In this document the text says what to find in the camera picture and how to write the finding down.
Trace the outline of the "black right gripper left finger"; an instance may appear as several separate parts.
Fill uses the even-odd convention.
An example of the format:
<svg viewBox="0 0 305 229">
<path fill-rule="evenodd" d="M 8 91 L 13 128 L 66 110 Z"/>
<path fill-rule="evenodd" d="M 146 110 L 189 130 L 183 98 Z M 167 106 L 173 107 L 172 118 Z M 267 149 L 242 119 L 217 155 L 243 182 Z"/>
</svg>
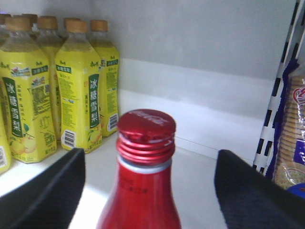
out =
<svg viewBox="0 0 305 229">
<path fill-rule="evenodd" d="M 85 153 L 75 148 L 0 198 L 2 229 L 67 229 L 85 184 Z"/>
</svg>

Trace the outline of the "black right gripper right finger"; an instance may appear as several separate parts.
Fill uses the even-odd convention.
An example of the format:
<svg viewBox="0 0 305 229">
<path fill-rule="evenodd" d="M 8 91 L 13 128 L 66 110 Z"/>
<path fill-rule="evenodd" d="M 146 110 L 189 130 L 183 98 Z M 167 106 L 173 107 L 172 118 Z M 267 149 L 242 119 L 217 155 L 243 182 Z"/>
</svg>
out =
<svg viewBox="0 0 305 229">
<path fill-rule="evenodd" d="M 218 152 L 215 193 L 229 229 L 303 229 L 305 200 L 257 172 L 230 150 Z"/>
</svg>

